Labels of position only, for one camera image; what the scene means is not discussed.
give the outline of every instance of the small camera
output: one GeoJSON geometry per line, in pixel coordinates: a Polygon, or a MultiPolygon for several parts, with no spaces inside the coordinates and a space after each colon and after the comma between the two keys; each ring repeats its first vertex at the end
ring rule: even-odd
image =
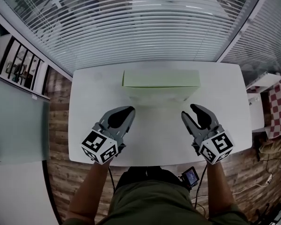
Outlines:
{"type": "Polygon", "coordinates": [[[199,181],[199,177],[194,167],[191,167],[183,172],[180,176],[180,179],[183,183],[185,183],[189,191],[192,189],[192,187],[196,186],[199,181]]]}

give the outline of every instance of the window blinds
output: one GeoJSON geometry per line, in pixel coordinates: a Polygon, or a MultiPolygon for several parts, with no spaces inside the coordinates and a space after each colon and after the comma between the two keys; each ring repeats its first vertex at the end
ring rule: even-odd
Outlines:
{"type": "Polygon", "coordinates": [[[240,65],[245,78],[281,72],[281,0],[266,0],[222,62],[240,65]]]}
{"type": "Polygon", "coordinates": [[[0,0],[0,12],[72,74],[79,68],[143,60],[216,61],[253,1],[0,0]]]}

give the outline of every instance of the wooden floor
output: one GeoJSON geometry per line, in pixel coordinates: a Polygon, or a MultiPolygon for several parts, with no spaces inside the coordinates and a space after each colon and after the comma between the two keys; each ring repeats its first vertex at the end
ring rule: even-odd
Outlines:
{"type": "MultiPolygon", "coordinates": [[[[47,162],[50,176],[51,188],[56,206],[62,220],[65,219],[66,211],[72,196],[83,182],[90,165],[76,163],[69,160],[68,155],[68,114],[69,99],[71,93],[71,82],[50,70],[45,94],[51,99],[50,106],[50,157],[47,162]]],[[[256,220],[255,210],[261,211],[266,203],[276,205],[281,202],[281,169],[275,169],[277,160],[268,162],[268,170],[273,172],[273,180],[267,187],[254,186],[242,193],[234,195],[239,208],[246,214],[249,220],[256,220]]],[[[165,167],[176,175],[180,175],[189,167],[194,166],[199,177],[203,172],[206,162],[196,162],[184,165],[174,165],[165,167]]],[[[233,191],[239,192],[251,185],[264,185],[269,174],[266,171],[266,162],[257,162],[254,149],[248,149],[237,154],[232,154],[222,165],[228,179],[228,183],[233,191]]],[[[126,171],[126,167],[112,167],[112,174],[115,183],[118,182],[121,174],[126,171]]],[[[191,198],[195,198],[197,187],[191,191],[191,198]]],[[[101,197],[96,222],[107,215],[113,190],[111,179],[108,176],[101,197]]],[[[207,196],[207,176],[205,175],[199,196],[207,196]]],[[[207,198],[199,198],[198,204],[202,205],[208,217],[207,198]]]]}

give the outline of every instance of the light green box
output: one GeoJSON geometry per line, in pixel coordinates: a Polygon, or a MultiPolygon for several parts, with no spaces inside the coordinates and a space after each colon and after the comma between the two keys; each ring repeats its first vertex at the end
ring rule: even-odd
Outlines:
{"type": "Polygon", "coordinates": [[[186,101],[200,87],[197,70],[125,70],[122,86],[135,105],[167,106],[186,101]]]}

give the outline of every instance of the checkered tablecloth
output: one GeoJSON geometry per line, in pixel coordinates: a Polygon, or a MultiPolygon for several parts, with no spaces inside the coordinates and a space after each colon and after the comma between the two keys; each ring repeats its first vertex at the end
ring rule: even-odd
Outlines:
{"type": "Polygon", "coordinates": [[[272,139],[281,135],[281,80],[269,91],[269,101],[271,106],[272,123],[268,138],[272,139]]]}

